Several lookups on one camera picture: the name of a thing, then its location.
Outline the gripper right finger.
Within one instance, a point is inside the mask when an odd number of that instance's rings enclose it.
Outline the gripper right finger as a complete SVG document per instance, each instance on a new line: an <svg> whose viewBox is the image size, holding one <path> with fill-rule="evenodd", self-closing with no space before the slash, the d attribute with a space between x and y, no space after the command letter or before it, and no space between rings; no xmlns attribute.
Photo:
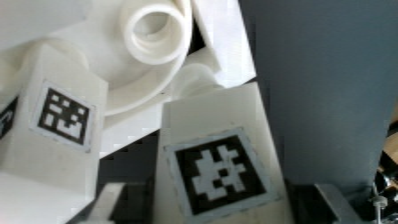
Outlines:
<svg viewBox="0 0 398 224"><path fill-rule="evenodd" d="M292 218L296 224L367 224L360 205L369 187L340 189L333 184L285 182Z"/></svg>

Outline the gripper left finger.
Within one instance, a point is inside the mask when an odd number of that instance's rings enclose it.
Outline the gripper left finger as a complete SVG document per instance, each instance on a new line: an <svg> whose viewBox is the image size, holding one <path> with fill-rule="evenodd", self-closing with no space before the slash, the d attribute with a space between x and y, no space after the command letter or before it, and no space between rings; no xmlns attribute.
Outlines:
<svg viewBox="0 0 398 224"><path fill-rule="evenodd" d="M65 224L152 224L152 184L109 182Z"/></svg>

